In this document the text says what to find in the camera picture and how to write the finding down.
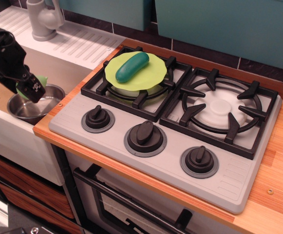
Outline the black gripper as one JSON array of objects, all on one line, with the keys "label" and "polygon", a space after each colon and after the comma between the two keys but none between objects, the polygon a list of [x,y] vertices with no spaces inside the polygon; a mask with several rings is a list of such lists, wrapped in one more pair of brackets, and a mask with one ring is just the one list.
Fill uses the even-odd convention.
[{"label": "black gripper", "polygon": [[33,103],[46,93],[45,88],[29,68],[24,65],[25,50],[18,44],[15,36],[0,28],[0,84],[17,93],[17,89]]}]

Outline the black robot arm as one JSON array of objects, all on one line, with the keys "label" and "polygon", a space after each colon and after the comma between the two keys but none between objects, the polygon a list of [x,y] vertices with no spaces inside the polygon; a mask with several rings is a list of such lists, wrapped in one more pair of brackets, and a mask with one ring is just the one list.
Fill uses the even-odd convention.
[{"label": "black robot arm", "polygon": [[13,93],[20,92],[37,103],[45,94],[45,88],[24,64],[26,55],[14,35],[0,28],[0,83]]}]

